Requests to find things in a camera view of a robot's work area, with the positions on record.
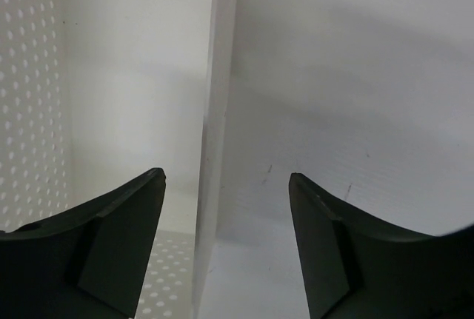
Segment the white surface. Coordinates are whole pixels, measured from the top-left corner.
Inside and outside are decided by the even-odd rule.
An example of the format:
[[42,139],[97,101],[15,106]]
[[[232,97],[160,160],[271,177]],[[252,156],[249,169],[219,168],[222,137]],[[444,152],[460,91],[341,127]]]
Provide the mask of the white surface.
[[309,317],[291,172],[418,231],[473,222],[470,1],[238,0],[200,318]]
[[156,233],[136,319],[190,317],[193,245],[194,234]]
[[211,0],[67,0],[78,201],[151,167],[167,175],[160,229],[194,232]]
[[207,103],[202,136],[193,315],[198,314],[216,235],[236,0],[213,0]]
[[62,0],[0,0],[0,229],[73,206]]

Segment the white panel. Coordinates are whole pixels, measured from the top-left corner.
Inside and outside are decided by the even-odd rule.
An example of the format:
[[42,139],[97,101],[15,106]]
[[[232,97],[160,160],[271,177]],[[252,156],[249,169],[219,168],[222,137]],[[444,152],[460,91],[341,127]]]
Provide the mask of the white panel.
[[194,234],[156,233],[136,319],[190,317],[193,245]]
[[0,229],[73,206],[62,0],[0,0]]
[[210,7],[211,0],[68,0],[79,201],[162,167],[160,229],[195,231]]
[[208,110],[204,117],[199,179],[193,310],[198,315],[207,268],[216,235],[221,162],[229,92],[236,0],[213,0],[209,51]]
[[473,27],[472,0],[238,0],[200,318],[309,317],[291,172],[418,231],[473,222]]

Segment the white wall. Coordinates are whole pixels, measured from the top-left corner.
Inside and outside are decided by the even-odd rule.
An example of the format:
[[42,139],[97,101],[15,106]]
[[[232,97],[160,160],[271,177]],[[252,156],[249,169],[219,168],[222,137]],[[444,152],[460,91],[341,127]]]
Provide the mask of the white wall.
[[470,1],[238,0],[200,318],[309,317],[291,172],[421,232],[473,222]]
[[207,66],[209,90],[207,110],[204,114],[196,220],[196,253],[193,272],[194,318],[199,311],[216,238],[235,17],[236,0],[213,0]]
[[194,233],[211,0],[67,0],[76,197],[151,167],[160,229]]

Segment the black plastic part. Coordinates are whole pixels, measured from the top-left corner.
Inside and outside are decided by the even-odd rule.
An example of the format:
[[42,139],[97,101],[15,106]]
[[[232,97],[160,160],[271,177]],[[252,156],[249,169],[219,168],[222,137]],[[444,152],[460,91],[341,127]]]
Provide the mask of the black plastic part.
[[299,174],[290,203],[311,319],[474,318],[474,227],[413,232]]
[[0,318],[134,318],[161,213],[163,170],[0,233]]

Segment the perforated white wall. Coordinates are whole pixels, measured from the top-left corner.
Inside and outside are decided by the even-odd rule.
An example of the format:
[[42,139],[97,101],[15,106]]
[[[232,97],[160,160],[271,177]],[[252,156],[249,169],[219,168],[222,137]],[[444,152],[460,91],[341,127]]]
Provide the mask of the perforated white wall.
[[61,0],[0,0],[0,229],[72,205]]
[[190,317],[193,245],[191,234],[156,233],[136,319]]

